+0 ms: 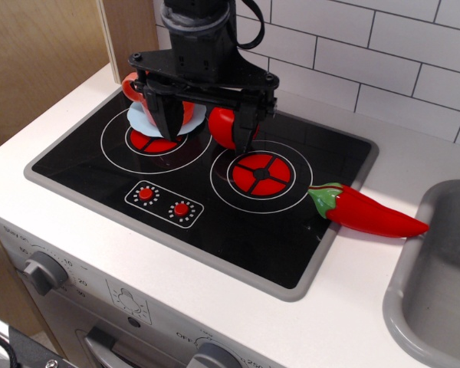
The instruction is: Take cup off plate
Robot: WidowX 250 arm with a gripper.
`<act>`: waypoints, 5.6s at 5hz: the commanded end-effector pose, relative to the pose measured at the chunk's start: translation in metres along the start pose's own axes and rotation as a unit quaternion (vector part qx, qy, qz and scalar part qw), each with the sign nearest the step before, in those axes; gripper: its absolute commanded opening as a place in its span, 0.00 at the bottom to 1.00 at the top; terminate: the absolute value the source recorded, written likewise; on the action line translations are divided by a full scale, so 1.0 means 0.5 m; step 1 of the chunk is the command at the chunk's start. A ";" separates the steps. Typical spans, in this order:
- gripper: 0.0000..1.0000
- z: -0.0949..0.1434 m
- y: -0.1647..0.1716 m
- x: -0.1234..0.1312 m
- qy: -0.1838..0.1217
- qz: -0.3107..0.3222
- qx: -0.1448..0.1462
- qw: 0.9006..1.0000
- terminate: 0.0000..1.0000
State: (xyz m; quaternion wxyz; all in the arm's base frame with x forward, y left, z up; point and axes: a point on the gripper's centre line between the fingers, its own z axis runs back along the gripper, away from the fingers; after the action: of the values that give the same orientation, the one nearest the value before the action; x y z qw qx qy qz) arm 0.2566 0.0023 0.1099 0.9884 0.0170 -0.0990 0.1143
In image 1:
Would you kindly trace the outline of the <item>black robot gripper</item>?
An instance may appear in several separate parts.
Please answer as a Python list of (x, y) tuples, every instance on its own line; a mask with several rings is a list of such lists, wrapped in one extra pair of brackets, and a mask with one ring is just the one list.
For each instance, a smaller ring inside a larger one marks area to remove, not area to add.
[(212, 34), (170, 35), (172, 48), (129, 56), (163, 138), (174, 141), (184, 119), (181, 100), (235, 109), (232, 139), (235, 153), (246, 153), (258, 128), (258, 117), (276, 111), (279, 79), (245, 60), (227, 28)]

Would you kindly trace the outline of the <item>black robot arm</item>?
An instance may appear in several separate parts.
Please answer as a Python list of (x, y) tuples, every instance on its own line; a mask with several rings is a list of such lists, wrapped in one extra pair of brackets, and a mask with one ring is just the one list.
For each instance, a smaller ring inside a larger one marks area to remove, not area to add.
[(239, 51), (259, 45), (265, 30), (239, 43), (234, 1), (164, 1), (160, 15), (172, 47), (130, 55), (133, 97), (170, 141), (182, 128), (183, 104), (190, 102), (207, 107), (210, 132), (221, 146), (248, 152), (260, 122), (275, 114), (279, 79)]

